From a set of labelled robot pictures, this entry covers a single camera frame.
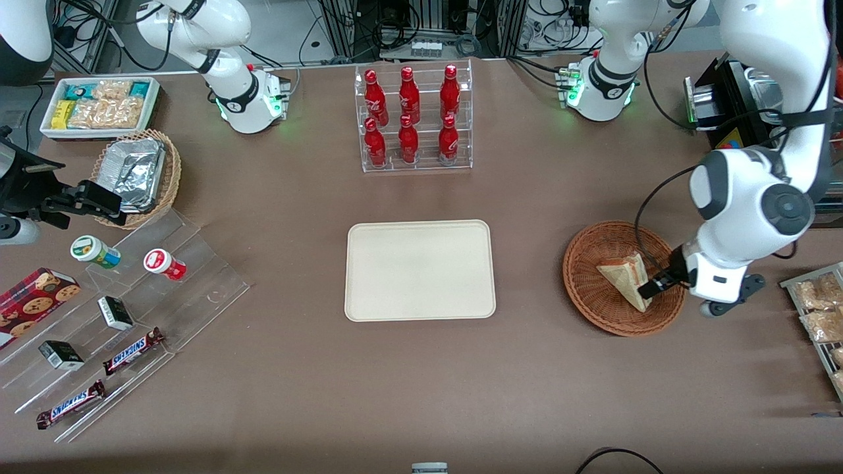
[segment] clear acrylic stand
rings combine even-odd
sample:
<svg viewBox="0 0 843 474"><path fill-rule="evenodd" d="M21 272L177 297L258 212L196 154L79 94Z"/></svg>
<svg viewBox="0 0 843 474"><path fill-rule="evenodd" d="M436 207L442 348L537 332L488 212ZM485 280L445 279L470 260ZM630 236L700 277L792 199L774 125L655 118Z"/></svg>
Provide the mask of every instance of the clear acrylic stand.
<svg viewBox="0 0 843 474"><path fill-rule="evenodd" d="M439 90L444 80L445 66L454 64L457 67L457 82L459 82L459 114L457 114L456 129L459 133L457 160L452 166L439 163L439 131L442 130L440 116ZM400 157L398 131L401 129L401 107L398 91L401 87L401 68L407 64L373 64L365 67L358 66L354 79L354 100L357 105L357 132L360 136L360 156L362 157L363 172L370 171L447 171L453 169L470 169L474 165L474 147L472 143L472 81L470 61L451 62L413 62L413 76L419 87L421 96L421 121L416 124L419 134L419 159L415 164L407 164ZM378 73L378 82L386 94L386 110L389 112L389 124L380 129L386 140L386 166L375 168L366 153L366 143L363 136L366 129L363 121L368 117L366 109L366 82L362 76L368 69Z"/></svg>
<svg viewBox="0 0 843 474"><path fill-rule="evenodd" d="M178 282L143 268L153 248L163 248L187 265ZM249 289L243 278L217 256L199 229L170 209L147 222L115 248L117 267L90 265L78 278L83 291L65 315L52 315L8 347L0 360L0 383L15 413L31 417L50 410L102 379L108 396L91 401L45 431L55 442L72 441L91 423L166 364L196 334ZM104 295L123 300L134 327L117 331L105 324L97 300ZM158 327L166 339L123 370L105 377L102 363ZM85 364L75 372L53 369L38 351L43 341L70 342Z"/></svg>

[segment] round wicker basket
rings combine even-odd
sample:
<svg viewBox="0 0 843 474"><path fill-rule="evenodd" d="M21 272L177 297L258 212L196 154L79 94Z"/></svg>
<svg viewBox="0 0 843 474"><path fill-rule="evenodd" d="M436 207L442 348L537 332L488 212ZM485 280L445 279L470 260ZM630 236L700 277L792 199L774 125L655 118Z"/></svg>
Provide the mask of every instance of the round wicker basket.
<svg viewBox="0 0 843 474"><path fill-rule="evenodd" d="M158 195L156 196L155 207L152 211L145 214L128 214L126 216L126 225L118 226L103 218L95 218L100 224L127 230L137 229L141 226L141 224L147 222L149 219L155 217L161 212L166 212L166 210L173 205L173 201L175 201L175 195L179 191L179 179L181 178L181 158L179 157L179 150L175 149L173 142L171 142L166 135L157 130L144 130L142 132L135 132L124 137L120 137L110 143L108 147L117 142L139 140L141 138L155 138L163 143L167 148L167 154L164 157L164 169L161 171L161 182L158 184ZM96 178L99 175L99 167L103 163L103 157L105 156L105 151L108 150L108 147L105 147L102 153L99 154L99 159L97 159L97 162L94 165L94 171L91 172L92 181L96 181Z"/></svg>
<svg viewBox="0 0 843 474"><path fill-rule="evenodd" d="M640 228L644 245L657 261L667 261L671 249L653 232ZM673 287L652 299L640 313L597 270L608 258L620 258L639 251L632 224L606 221L577 234L565 251L562 280L577 309L597 327L618 336L646 336L661 331L676 319L685 302L685 291ZM657 269L644 259L647 275Z"/></svg>

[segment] food package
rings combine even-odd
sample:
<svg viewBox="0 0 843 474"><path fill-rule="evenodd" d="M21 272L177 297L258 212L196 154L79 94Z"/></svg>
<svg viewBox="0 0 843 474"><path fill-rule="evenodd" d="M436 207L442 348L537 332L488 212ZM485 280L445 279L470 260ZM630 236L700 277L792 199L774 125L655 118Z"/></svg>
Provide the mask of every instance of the food package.
<svg viewBox="0 0 843 474"><path fill-rule="evenodd" d="M831 381L840 392L843 392L843 370L838 370L831 375Z"/></svg>
<svg viewBox="0 0 843 474"><path fill-rule="evenodd" d="M136 96L129 96L120 102L114 114L114 120L110 128L134 128L141 120L143 111L143 99Z"/></svg>
<svg viewBox="0 0 843 474"><path fill-rule="evenodd" d="M50 119L50 128L67 128L67 119L70 118L70 115L73 113L73 107L75 106L76 102L73 100L59 100L56 102L56 110Z"/></svg>
<svg viewBox="0 0 843 474"><path fill-rule="evenodd" d="M837 367L843 368L843 347L838 347L831 351L831 358L834 359Z"/></svg>
<svg viewBox="0 0 843 474"><path fill-rule="evenodd" d="M843 341L843 317L838 309L808 313L805 326L815 342Z"/></svg>
<svg viewBox="0 0 843 474"><path fill-rule="evenodd" d="M636 310L642 313L647 310L652 299L644 299L638 294L638 288L647 282L647 269L641 254L635 252L624 258L603 260L597 269Z"/></svg>
<svg viewBox="0 0 843 474"><path fill-rule="evenodd" d="M79 99L93 99L94 98L94 89L97 88L97 84L79 84L73 85L67 88L67 92L64 93L65 100L79 100Z"/></svg>
<svg viewBox="0 0 843 474"><path fill-rule="evenodd" d="M39 268L0 295L0 348L23 336L79 291L73 278Z"/></svg>
<svg viewBox="0 0 843 474"><path fill-rule="evenodd" d="M80 99L67 121L68 128L108 129L134 128L140 121L143 99L132 96L125 99Z"/></svg>
<svg viewBox="0 0 843 474"><path fill-rule="evenodd" d="M136 97L140 97L141 99L147 96L147 91L149 90L149 83L134 83L132 84L132 91L129 92L129 95L134 95Z"/></svg>
<svg viewBox="0 0 843 474"><path fill-rule="evenodd" d="M79 99L73 107L73 113L67 119L67 128L92 128L94 114L97 111L97 100Z"/></svg>
<svg viewBox="0 0 843 474"><path fill-rule="evenodd" d="M817 278L814 287L817 289L817 296L823 301L843 304L843 288L840 287L833 272L825 273Z"/></svg>
<svg viewBox="0 0 843 474"><path fill-rule="evenodd" d="M806 310L832 310L835 307L833 302L818 295L817 286L813 281L796 283L793 285L793 291L796 293L799 304Z"/></svg>
<svg viewBox="0 0 843 474"><path fill-rule="evenodd" d="M93 95L95 99L123 100L129 96L130 90L132 81L103 80L94 88Z"/></svg>
<svg viewBox="0 0 843 474"><path fill-rule="evenodd" d="M166 147L154 138L121 140L105 150L96 182L122 198L124 213L146 213L155 207Z"/></svg>

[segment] red bottle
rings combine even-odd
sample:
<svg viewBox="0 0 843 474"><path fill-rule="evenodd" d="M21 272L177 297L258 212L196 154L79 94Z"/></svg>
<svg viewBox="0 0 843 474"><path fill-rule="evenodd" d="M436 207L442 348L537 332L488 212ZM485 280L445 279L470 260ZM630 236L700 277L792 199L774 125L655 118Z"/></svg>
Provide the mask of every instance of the red bottle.
<svg viewBox="0 0 843 474"><path fill-rule="evenodd" d="M408 115L413 124L422 119L422 103L419 99L419 86L413 79L413 68L401 68L401 89L398 91L401 99L401 115Z"/></svg>
<svg viewBox="0 0 843 474"><path fill-rule="evenodd" d="M448 114L457 116L459 113L459 83L457 83L457 67L453 64L445 66L445 81L439 90L442 102L442 120Z"/></svg>
<svg viewBox="0 0 843 474"><path fill-rule="evenodd" d="M451 166L457 161L457 142L459 141L459 133L454 128L453 114L448 114L442 121L444 127L439 132L439 162L445 166Z"/></svg>
<svg viewBox="0 0 843 474"><path fill-rule="evenodd" d="M366 108L369 116L378 121L378 127L386 127L389 113L386 111L386 95L378 84L378 74L369 69L363 74L366 79Z"/></svg>
<svg viewBox="0 0 843 474"><path fill-rule="evenodd" d="M401 142L401 159L407 164L414 164L419 159L419 134L413 127L413 120L407 114L401 116L401 130L398 132Z"/></svg>
<svg viewBox="0 0 843 474"><path fill-rule="evenodd" d="M363 125L366 127L366 135L363 136L363 141L366 142L366 153L369 155L369 160L372 161L372 166L375 168L383 168L386 166L386 142L384 136L378 130L378 123L372 117L368 117Z"/></svg>

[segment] brown tabletop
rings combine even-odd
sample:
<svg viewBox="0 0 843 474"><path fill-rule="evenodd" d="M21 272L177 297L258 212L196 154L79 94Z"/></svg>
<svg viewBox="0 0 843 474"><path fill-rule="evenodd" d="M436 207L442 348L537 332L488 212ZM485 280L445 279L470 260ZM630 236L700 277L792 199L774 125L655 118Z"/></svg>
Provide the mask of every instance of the brown tabletop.
<svg viewBox="0 0 843 474"><path fill-rule="evenodd" d="M715 55L652 58L674 116L681 79ZM644 88L620 118L592 123L508 62L472 64L475 168L422 176L360 170L354 67L305 70L289 120L254 136L220 120L200 76L159 76L155 126L183 159L175 207L254 287L71 444L53 444L0 393L0 461L23 463L0 471L386 474L447 461L454 474L573 472L620 446L666 472L840 472L843 419L810 417L840 405L776 283L843 261L843 233L810 231L795 259L756 262L768 288L719 320L689 299L656 336L611 336L565 294L566 244L589 224L632 220L707 141L665 121ZM102 147L46 139L40 153L67 163L57 174L75 183ZM671 245L701 221L686 182L643 219ZM352 225L466 218L491 228L492 317L345 317ZM87 217L42 228L37 245L0 247L0 288L40 266L79 274L67 252L75 237L125 234ZM647 472L612 456L591 472Z"/></svg>

